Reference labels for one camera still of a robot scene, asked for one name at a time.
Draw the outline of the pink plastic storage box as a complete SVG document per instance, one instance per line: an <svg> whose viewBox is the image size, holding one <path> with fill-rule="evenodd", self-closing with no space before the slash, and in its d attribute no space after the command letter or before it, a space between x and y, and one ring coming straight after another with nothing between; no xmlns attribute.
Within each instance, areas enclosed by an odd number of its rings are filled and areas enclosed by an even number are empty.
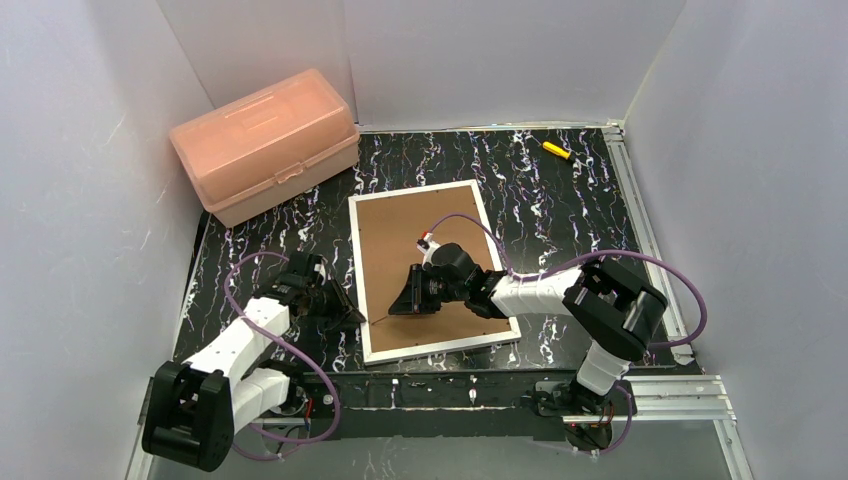
<svg viewBox="0 0 848 480"><path fill-rule="evenodd" d="M349 105L310 69L169 137L204 209L232 228L353 167L360 132Z"/></svg>

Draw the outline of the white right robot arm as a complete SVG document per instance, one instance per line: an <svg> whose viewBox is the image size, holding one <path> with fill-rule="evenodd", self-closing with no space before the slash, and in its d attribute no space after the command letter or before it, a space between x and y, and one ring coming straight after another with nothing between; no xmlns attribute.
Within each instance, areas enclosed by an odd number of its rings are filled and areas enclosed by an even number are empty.
<svg viewBox="0 0 848 480"><path fill-rule="evenodd" d="M449 302L487 319L568 314L592 339L568 392L594 402L643 357L668 306L612 253L594 252L552 274L518 275L483 269L456 243L421 241L419 248L424 261L411 265L389 314L434 314Z"/></svg>

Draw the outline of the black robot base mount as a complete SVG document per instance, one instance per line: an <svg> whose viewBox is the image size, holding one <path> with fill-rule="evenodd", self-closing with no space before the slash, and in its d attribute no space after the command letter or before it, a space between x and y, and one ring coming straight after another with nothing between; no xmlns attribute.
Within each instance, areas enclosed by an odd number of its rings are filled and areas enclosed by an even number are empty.
<svg viewBox="0 0 848 480"><path fill-rule="evenodd" d="M331 439L529 437L573 441L580 450L605 449L616 440L615 421L637 408L622 381L602 400L575 392L575 373L562 369L332 373L330 392L315 374L298 375L283 405L263 414L267 429L316 437L341 404Z"/></svg>

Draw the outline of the yellow screwdriver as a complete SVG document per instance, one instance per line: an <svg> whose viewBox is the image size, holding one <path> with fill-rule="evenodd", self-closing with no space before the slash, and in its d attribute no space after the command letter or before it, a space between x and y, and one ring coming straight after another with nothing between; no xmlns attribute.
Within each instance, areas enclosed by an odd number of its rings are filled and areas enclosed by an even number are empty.
<svg viewBox="0 0 848 480"><path fill-rule="evenodd" d="M547 151L548 153L550 153L550 154L552 154L556 157L559 157L563 160L567 160L567 161L573 161L574 160L574 154L570 150L567 150L566 148L559 146L559 145L556 145L552 142L548 142L548 141L543 142L542 148L545 151Z"/></svg>

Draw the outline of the white picture frame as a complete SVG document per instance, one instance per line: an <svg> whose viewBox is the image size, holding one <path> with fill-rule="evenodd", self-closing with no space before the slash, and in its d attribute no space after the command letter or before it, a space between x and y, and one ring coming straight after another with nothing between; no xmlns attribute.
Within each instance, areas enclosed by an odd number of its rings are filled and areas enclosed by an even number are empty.
<svg viewBox="0 0 848 480"><path fill-rule="evenodd" d="M429 228L438 242L459 244L485 269L499 270L496 244L487 236L490 223L477 181L420 186L352 196L349 199L358 307L367 365L426 357L517 341L516 318L484 319L460 303L447 303L434 314L389 315L409 268L423 259L416 241Z"/></svg>

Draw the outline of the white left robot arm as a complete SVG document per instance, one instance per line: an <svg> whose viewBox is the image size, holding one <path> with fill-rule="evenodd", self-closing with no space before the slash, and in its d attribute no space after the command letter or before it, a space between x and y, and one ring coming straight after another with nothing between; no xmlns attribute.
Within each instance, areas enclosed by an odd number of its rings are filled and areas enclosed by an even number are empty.
<svg viewBox="0 0 848 480"><path fill-rule="evenodd" d="M301 446L331 438L341 423L336 385L308 354L285 340L295 319L321 327L357 327L365 318L323 256L295 251L282 255L282 270L255 290L246 305L224 284L235 319L206 347L183 362L166 361L152 377L141 433L147 454L212 472L234 446L235 435L255 427L266 412L284 406L297 389L292 368L260 356L275 344L315 373L330 398L331 423L321 434L294 438Z"/></svg>

